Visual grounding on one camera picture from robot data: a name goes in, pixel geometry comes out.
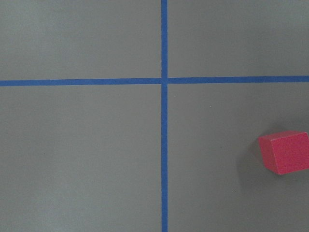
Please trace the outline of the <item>red cube block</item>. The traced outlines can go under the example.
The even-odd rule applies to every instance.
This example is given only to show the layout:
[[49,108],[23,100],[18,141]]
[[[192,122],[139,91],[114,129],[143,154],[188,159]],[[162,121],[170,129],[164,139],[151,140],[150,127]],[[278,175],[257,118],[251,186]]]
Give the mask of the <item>red cube block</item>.
[[279,175],[309,168],[309,136],[288,130],[258,138],[264,166]]

